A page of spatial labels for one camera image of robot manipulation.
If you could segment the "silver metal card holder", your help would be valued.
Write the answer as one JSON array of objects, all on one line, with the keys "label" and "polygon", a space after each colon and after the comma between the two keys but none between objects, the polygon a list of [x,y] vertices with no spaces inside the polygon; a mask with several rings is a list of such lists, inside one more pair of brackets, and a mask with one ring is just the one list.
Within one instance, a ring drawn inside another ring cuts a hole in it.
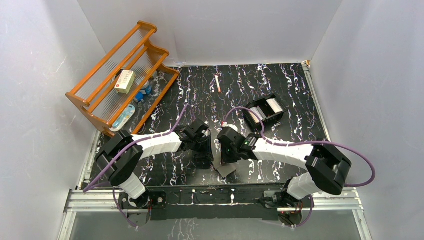
[{"label": "silver metal card holder", "polygon": [[222,163],[222,155],[220,150],[216,150],[213,154],[212,165],[222,178],[227,178],[230,174],[237,170],[237,163]]}]

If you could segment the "black card tray box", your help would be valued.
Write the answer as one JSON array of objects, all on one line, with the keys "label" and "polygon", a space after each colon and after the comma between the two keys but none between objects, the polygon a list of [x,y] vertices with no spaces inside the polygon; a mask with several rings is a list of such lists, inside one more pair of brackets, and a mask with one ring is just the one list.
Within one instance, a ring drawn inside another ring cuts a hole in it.
[{"label": "black card tray box", "polygon": [[[271,98],[276,98],[277,102],[283,108],[283,112],[275,113],[271,109],[271,107],[267,103],[267,99],[271,99]],[[263,96],[261,98],[258,98],[256,100],[248,103],[245,107],[249,110],[250,110],[250,108],[253,108],[253,107],[260,107],[261,110],[266,115],[266,119],[264,119],[260,123],[255,124],[253,119],[252,119],[252,116],[249,113],[250,111],[242,110],[244,120],[246,121],[246,123],[250,127],[250,129],[251,130],[259,130],[259,131],[263,129],[262,126],[261,126],[261,123],[263,123],[263,125],[265,127],[272,126],[275,123],[279,122],[282,119],[284,113],[286,113],[288,111],[288,108],[282,104],[282,102],[279,100],[279,98],[275,94],[269,94],[269,95]]]}]

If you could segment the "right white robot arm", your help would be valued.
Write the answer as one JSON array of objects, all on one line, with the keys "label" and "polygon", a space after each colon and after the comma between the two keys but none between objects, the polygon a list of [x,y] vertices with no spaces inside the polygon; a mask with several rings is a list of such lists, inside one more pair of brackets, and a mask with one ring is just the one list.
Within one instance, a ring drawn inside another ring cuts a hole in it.
[{"label": "right white robot arm", "polygon": [[351,161],[328,141],[300,143],[269,143],[258,134],[244,137],[226,126],[217,135],[221,146],[221,161],[225,164],[240,160],[274,161],[304,169],[300,176],[289,179],[280,192],[264,191],[258,202],[265,208],[295,207],[305,197],[324,192],[342,193]]}]

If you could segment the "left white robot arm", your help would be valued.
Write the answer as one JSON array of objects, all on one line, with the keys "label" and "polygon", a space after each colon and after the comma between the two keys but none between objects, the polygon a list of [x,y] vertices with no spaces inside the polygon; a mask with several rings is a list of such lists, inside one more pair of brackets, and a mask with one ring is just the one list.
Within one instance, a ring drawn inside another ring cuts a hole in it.
[{"label": "left white robot arm", "polygon": [[208,158],[211,152],[209,126],[200,119],[188,126],[178,126],[171,132],[149,135],[130,134],[120,130],[94,158],[100,170],[113,187],[127,194],[131,206],[145,208],[156,203],[152,194],[135,174],[139,161],[148,157],[194,151]]}]

